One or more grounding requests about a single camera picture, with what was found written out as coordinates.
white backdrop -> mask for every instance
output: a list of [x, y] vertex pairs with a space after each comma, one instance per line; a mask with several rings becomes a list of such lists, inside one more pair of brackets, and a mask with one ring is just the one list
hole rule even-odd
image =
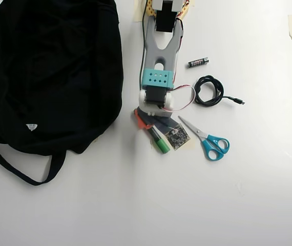
[[[141, 24], [133, 22], [133, 0], [117, 0], [117, 8], [122, 112], [84, 154], [69, 152], [47, 185], [32, 187], [0, 167], [0, 246], [292, 245], [292, 0], [197, 0], [184, 20], [176, 84], [211, 74], [246, 101], [180, 114], [230, 140], [215, 163], [191, 132], [187, 146], [161, 155], [138, 131], [131, 112]], [[185, 68], [207, 56], [207, 66]], [[49, 158], [1, 145], [0, 152], [44, 178]]]

black backpack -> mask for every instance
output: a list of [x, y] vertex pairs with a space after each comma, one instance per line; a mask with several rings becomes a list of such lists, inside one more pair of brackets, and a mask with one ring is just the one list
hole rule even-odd
[[0, 144], [52, 156], [82, 153], [117, 118], [123, 83], [114, 0], [4, 0], [0, 4]]

robotic arm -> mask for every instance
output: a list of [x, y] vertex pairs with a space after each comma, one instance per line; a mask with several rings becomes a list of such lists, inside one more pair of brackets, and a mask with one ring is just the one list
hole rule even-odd
[[[148, 115], [171, 117], [176, 57], [183, 37], [182, 21], [177, 18], [186, 0], [153, 0], [156, 17], [150, 16], [145, 39], [145, 66], [143, 70], [139, 107]], [[158, 48], [154, 35], [159, 32], [173, 32], [168, 46]], [[162, 64], [163, 70], [156, 70], [156, 64]]]

wire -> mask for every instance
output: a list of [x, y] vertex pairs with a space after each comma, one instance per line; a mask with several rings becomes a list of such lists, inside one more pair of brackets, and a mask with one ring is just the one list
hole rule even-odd
[[[199, 93], [201, 91], [201, 86], [204, 85], [205, 83], [208, 83], [208, 82], [210, 82], [214, 85], [216, 96], [209, 101], [203, 101], [199, 97]], [[228, 99], [230, 99], [238, 104], [242, 104], [242, 105], [245, 104], [245, 102], [243, 102], [243, 100], [241, 100], [241, 99], [233, 98], [231, 96], [223, 96], [224, 89], [223, 89], [222, 83], [210, 75], [205, 76], [205, 77], [201, 77], [197, 81], [197, 83], [195, 84], [195, 92], [196, 92], [195, 102], [199, 105], [204, 106], [204, 107], [212, 107], [212, 106], [218, 104], [219, 102], [221, 102], [221, 100], [223, 98], [228, 98]]]
[[147, 3], [148, 0], [146, 0], [144, 13], [142, 14], [142, 37], [143, 37], [143, 50], [142, 50], [142, 60], [141, 60], [141, 67], [140, 67], [140, 73], [139, 73], [139, 90], [141, 90], [141, 76], [142, 76], [142, 68], [144, 66], [144, 59], [145, 59], [145, 50], [146, 50], [146, 37], [145, 37], [145, 15], [146, 15], [146, 9], [147, 9]]
[[193, 90], [193, 98], [192, 98], [192, 100], [186, 106], [184, 106], [183, 108], [181, 108], [179, 110], [169, 110], [169, 109], [166, 109], [166, 108], [162, 108], [164, 111], [167, 111], [167, 112], [170, 112], [170, 113], [180, 112], [180, 111], [184, 110], [185, 108], [187, 108], [190, 104], [192, 104], [192, 102], [195, 100], [195, 97], [196, 97], [196, 91], [195, 91], [194, 87], [192, 87], [191, 85], [179, 86], [176, 89], [171, 90], [171, 92], [177, 91], [177, 90], [180, 90], [180, 89], [184, 89], [184, 88], [192, 88], [192, 90]]

white label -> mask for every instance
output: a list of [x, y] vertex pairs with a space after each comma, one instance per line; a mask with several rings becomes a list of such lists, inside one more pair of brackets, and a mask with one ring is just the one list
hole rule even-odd
[[29, 128], [29, 130], [32, 132], [35, 129], [37, 129], [38, 125], [37, 124], [27, 124], [27, 127]]

